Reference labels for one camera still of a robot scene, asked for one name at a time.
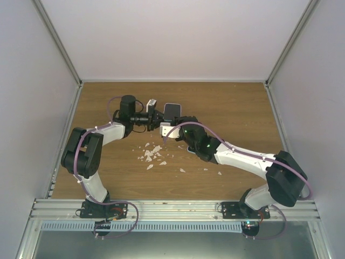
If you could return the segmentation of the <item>phone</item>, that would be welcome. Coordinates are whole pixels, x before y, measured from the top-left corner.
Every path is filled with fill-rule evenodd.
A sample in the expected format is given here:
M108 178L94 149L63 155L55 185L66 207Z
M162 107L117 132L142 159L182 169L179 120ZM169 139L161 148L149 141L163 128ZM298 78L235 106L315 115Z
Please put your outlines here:
M189 153L196 154L196 152L192 148L190 148L190 147L187 148L187 151Z
M163 111L163 121L175 125L176 118L180 118L182 106L175 103L166 103Z

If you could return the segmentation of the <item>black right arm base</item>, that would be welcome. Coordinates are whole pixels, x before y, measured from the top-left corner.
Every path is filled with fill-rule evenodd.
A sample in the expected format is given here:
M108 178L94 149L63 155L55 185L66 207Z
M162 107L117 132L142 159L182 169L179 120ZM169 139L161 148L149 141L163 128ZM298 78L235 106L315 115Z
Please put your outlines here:
M240 201L223 201L216 205L216 211L222 214L223 219L260 220L271 217L268 206L253 210Z

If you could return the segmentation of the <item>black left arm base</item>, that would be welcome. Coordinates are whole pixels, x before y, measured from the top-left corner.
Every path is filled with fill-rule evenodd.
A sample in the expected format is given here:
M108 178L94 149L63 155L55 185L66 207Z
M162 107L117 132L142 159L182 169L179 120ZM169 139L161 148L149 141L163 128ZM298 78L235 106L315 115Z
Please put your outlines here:
M85 200L75 214L82 219L124 219L127 216L127 208L128 205L123 203L105 206Z

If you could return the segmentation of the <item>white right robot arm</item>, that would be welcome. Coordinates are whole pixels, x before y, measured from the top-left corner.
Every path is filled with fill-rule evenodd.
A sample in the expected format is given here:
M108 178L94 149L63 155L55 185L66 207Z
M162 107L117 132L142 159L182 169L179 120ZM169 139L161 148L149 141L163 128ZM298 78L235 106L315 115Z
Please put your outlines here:
M262 207L276 203L294 207L300 199L307 175L289 152L265 154L234 146L202 126L196 117L175 118L174 125L179 129L177 140L184 141L201 160L236 167L266 181L240 198L242 217L250 219Z

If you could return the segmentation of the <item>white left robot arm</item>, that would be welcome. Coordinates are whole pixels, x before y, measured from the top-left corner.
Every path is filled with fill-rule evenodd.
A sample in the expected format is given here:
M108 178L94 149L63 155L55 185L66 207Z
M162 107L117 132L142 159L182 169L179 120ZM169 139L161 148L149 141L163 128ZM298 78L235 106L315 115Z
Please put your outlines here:
M119 109L109 115L108 123L72 130L61 157L61 166L76 178L86 199L94 202L92 211L99 218L111 213L109 194L98 173L103 146L128 137L135 126L144 126L147 131L152 131L163 122L163 113L156 109L155 99L144 105L133 95L118 98Z

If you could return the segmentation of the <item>phone in blue case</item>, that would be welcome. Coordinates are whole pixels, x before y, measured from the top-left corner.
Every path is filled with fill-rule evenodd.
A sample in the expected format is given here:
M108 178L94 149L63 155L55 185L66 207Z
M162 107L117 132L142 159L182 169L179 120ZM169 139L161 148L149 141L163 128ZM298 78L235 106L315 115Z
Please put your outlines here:
M192 148L190 148L190 147L187 148L187 151L189 153L196 154L196 152Z

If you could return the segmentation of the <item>aluminium mounting rail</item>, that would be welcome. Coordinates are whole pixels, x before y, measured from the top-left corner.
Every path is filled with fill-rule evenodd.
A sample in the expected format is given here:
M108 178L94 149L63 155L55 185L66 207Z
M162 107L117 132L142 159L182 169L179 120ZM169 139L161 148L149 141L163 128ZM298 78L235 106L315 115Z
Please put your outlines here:
M40 220L79 220L75 211L83 200L37 199L33 203L30 218ZM220 201L216 200L132 200L139 209L140 221L225 221L220 213ZM282 205L268 207L268 221L281 221L281 210L287 221L320 221L320 215L312 200L299 201L292 208Z

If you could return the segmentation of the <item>grey left corner post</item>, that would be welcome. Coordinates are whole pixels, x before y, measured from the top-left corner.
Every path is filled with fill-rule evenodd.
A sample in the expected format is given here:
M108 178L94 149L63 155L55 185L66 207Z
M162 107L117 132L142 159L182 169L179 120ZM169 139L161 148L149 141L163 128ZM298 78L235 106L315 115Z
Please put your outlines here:
M42 1L40 0L32 0L31 1L33 6L35 7L36 11L38 12L43 24L45 25L45 27L47 28L57 50L59 51L61 57L64 60L64 63L66 64L68 70L70 71L70 74L72 75L74 81L76 82L77 86L79 88L82 87L82 80L80 79L50 17L49 14L47 13Z

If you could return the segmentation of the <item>grey aluminium corner post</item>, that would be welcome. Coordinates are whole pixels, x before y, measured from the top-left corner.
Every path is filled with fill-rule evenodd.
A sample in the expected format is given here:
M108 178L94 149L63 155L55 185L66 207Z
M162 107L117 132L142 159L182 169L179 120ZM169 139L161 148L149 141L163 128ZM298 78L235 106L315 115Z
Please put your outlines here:
M290 35L287 43L285 44L278 60L275 62L274 67L270 74L268 75L267 79L265 80L264 84L266 88L269 88L273 79L277 75L280 67L282 66L283 62L285 61L287 55L289 54L290 50L296 43L298 37L300 36L301 32L305 28L306 24L308 23L310 17L312 16L313 12L315 11L317 5L319 4L319 0L310 0L308 1L304 11L302 12L301 17L299 18L292 34Z

